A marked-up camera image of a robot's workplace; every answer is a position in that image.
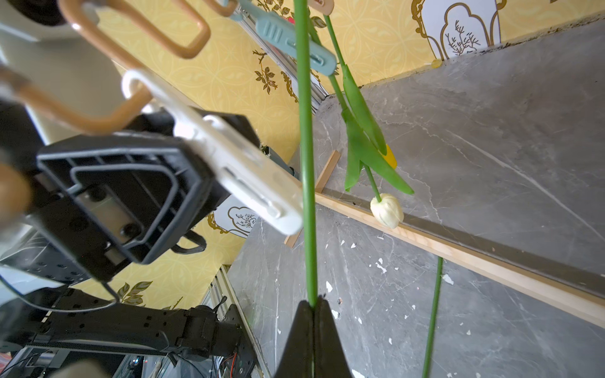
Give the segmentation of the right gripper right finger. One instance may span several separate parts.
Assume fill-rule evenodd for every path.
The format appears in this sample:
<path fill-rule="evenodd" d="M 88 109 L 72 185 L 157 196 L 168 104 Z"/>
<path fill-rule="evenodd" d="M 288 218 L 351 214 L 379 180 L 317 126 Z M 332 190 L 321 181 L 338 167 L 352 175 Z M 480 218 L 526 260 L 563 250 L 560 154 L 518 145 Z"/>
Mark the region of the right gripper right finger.
<path fill-rule="evenodd" d="M 314 308 L 314 377 L 352 378 L 329 302 L 322 296 Z"/>

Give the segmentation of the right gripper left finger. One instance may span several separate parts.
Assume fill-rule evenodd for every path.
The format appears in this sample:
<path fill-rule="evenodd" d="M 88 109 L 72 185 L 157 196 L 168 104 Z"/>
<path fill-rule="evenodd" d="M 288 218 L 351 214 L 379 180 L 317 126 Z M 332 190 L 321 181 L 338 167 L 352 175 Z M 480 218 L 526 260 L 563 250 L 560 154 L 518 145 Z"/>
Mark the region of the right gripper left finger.
<path fill-rule="evenodd" d="M 274 377 L 312 377 L 313 357 L 314 312 L 309 302 L 301 301 Z"/>

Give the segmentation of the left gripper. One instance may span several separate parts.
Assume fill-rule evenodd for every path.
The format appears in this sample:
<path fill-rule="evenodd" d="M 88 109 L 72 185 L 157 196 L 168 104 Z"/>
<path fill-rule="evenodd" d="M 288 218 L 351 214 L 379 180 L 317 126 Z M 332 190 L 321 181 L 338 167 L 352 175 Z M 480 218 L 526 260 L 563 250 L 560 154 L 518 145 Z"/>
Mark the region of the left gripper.
<path fill-rule="evenodd" d="M 41 147 L 48 192 L 36 195 L 29 221 L 96 280 L 152 263 L 229 196 L 174 126 L 161 110 L 111 135 Z"/>

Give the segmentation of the wooden arched clip hanger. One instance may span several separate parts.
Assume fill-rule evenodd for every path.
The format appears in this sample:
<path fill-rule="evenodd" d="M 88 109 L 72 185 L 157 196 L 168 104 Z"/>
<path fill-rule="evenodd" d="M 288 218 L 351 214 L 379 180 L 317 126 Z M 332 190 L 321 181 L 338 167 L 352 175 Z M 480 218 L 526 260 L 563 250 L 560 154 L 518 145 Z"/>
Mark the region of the wooden arched clip hanger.
<path fill-rule="evenodd" d="M 225 6 L 214 1 L 210 7 L 230 16 L 245 9 L 256 20 L 258 35 L 296 59 L 296 28 L 276 14 L 248 1 L 231 1 Z M 83 11 L 81 1 L 61 1 L 61 15 L 86 41 L 124 68 L 122 89 L 126 100 L 109 117 L 88 119 L 63 106 L 28 79 L 8 67 L 1 69 L 1 96 L 32 107 L 64 126 L 88 135 L 107 135 L 124 129 L 151 101 L 157 100 L 173 116 L 174 134 L 185 139 L 211 168 L 222 187 L 250 207 L 286 236 L 304 231 L 302 179 L 294 180 L 266 158 L 259 149 L 216 116 L 201 116 L 190 108 L 184 96 L 165 80 L 113 42 Z M 310 73 L 332 74 L 337 67 L 333 53 L 310 38 Z"/>

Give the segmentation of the white artificial tulip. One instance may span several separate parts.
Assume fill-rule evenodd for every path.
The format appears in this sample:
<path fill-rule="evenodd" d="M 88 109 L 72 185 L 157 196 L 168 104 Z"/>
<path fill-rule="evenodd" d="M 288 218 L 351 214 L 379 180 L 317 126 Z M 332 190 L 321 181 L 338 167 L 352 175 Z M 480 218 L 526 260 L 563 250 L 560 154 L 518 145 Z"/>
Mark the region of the white artificial tulip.
<path fill-rule="evenodd" d="M 341 116 L 346 126 L 348 137 L 348 163 L 345 176 L 345 190 L 348 192 L 359 181 L 361 172 L 366 172 L 373 189 L 373 198 L 370 201 L 370 210 L 373 217 L 383 226 L 394 229 L 404 219 L 403 210 L 399 200 L 388 193 L 381 193 L 373 177 L 377 173 L 398 191 L 413 195 L 414 190 L 409 184 L 391 168 L 386 160 L 370 142 L 370 139 L 359 126 L 351 107 L 349 106 L 344 89 L 340 88 L 335 75 L 329 76 L 332 88 L 337 96 L 341 108 Z"/>

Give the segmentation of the yellow artificial tulip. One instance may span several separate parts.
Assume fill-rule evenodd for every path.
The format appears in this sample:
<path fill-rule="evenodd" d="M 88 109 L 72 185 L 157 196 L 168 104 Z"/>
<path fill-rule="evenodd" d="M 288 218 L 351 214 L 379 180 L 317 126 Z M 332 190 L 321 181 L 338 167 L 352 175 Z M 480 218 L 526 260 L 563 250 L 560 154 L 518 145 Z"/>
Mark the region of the yellow artificial tulip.
<path fill-rule="evenodd" d="M 340 61 L 340 65 L 343 72 L 344 92 L 348 100 L 349 106 L 351 107 L 352 113 L 354 114 L 354 117 L 358 122 L 359 126 L 368 136 L 370 142 L 381 154 L 383 159 L 386 160 L 386 162 L 391 168 L 396 169 L 397 160 L 395 159 L 395 156 L 392 153 L 389 145 L 387 145 L 380 126 L 378 125 L 372 113 L 370 112 L 370 109 L 364 97 L 362 96 L 362 93 L 357 83 L 354 80 L 351 70 L 349 69 L 348 65 L 346 64 L 343 58 L 340 45 L 337 41 L 336 33 L 332 26 L 332 21 L 327 15 L 324 15 L 324 19 L 330 34 L 330 38 L 332 40 L 332 44 Z"/>

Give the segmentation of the blue artificial tulip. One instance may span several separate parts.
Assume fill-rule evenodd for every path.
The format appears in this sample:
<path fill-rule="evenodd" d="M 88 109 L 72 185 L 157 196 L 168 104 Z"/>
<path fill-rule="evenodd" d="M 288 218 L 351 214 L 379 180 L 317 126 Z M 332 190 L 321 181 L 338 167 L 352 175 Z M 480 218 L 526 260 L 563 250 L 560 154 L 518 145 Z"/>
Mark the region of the blue artificial tulip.
<path fill-rule="evenodd" d="M 314 145 L 312 122 L 312 96 L 310 79 L 310 36 L 308 33 L 309 9 L 307 1 L 296 0 L 296 61 L 299 89 L 300 163 L 304 210 L 304 248 L 307 298 L 311 307 L 318 301 L 318 263 L 316 240 L 316 208 L 314 190 Z"/>

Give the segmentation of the pink artificial tulip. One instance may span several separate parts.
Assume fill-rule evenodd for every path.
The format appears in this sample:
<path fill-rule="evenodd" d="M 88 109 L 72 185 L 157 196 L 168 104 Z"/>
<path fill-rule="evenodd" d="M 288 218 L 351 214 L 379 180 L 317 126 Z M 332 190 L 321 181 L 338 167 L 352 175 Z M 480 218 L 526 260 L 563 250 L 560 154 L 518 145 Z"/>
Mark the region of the pink artificial tulip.
<path fill-rule="evenodd" d="M 436 282 L 433 292 L 433 300 L 432 300 L 432 308 L 429 319 L 429 327 L 428 334 L 425 346 L 425 357 L 424 364 L 422 370 L 422 378 L 430 377 L 430 370 L 432 364 L 432 356 L 433 356 L 433 344 L 434 344 L 434 335 L 436 331 L 436 318 L 439 307 L 439 300 L 441 294 L 441 277 L 443 272 L 444 259 L 439 257 L 437 260 L 437 268 L 436 268 Z"/>

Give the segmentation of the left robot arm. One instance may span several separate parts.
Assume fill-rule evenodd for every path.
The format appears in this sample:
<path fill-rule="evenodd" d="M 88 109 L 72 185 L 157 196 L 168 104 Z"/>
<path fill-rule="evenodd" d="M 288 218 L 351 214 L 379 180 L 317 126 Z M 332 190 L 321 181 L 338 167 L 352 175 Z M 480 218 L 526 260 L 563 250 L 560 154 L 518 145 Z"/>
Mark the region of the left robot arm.
<path fill-rule="evenodd" d="M 165 355 L 217 360 L 216 377 L 250 377 L 258 359 L 236 305 L 188 310 L 143 305 L 148 282 L 110 281 L 163 253 L 201 253 L 194 225 L 227 191 L 209 165 L 170 136 L 166 112 L 123 132 L 77 135 L 44 145 L 21 106 L 1 111 L 2 180 L 18 177 L 26 198 L 1 226 L 1 349 Z"/>

